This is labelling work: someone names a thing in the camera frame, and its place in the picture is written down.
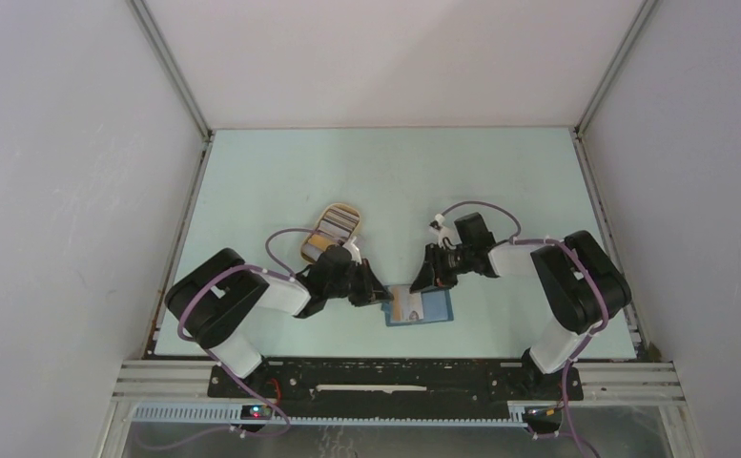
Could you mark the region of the blue leather card holder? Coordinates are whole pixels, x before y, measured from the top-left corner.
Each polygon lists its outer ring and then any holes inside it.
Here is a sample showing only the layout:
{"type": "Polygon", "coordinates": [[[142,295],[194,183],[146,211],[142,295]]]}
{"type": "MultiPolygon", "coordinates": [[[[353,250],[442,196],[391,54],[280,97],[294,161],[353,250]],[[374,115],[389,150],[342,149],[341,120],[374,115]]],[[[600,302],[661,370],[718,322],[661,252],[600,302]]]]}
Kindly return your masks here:
{"type": "Polygon", "coordinates": [[[388,327],[420,325],[431,323],[450,323],[454,321],[454,312],[448,290],[436,290],[430,292],[421,292],[424,318],[414,323],[392,323],[390,318],[390,304],[383,302],[381,311],[384,313],[385,324],[388,327]]]}

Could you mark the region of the silver VIP credit card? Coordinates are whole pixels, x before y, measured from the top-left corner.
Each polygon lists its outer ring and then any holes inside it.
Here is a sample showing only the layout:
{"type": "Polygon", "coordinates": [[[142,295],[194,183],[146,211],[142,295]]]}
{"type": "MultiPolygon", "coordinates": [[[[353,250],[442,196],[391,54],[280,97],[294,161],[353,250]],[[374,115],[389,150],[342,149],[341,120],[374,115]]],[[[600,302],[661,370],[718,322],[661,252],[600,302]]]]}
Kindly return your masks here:
{"type": "Polygon", "coordinates": [[[420,293],[411,293],[409,285],[395,285],[390,291],[393,297],[390,304],[392,323],[414,323],[424,318],[420,293]]]}

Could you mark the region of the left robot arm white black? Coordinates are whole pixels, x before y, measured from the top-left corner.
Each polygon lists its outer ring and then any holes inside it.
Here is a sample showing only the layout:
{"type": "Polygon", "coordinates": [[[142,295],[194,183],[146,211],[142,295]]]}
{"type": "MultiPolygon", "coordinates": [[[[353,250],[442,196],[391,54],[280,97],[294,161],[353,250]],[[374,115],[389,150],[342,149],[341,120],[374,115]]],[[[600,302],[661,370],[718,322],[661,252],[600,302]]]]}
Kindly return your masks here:
{"type": "Polygon", "coordinates": [[[248,264],[224,248],[175,283],[164,303],[179,320],[178,337],[228,367],[231,386],[251,398],[265,389],[267,372],[243,329],[249,314],[266,309],[305,319],[332,299],[362,307],[389,302],[393,294],[356,248],[331,245],[291,275],[248,264]]]}

